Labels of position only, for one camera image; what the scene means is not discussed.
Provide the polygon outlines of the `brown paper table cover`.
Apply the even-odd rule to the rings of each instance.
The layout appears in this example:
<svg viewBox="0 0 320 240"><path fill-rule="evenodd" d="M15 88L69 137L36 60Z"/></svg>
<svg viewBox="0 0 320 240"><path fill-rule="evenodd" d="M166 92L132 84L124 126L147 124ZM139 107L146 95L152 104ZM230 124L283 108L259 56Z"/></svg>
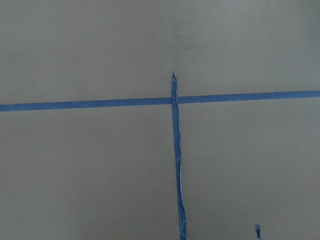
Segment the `brown paper table cover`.
<svg viewBox="0 0 320 240"><path fill-rule="evenodd" d="M317 0L3 0L3 240L317 240Z"/></svg>

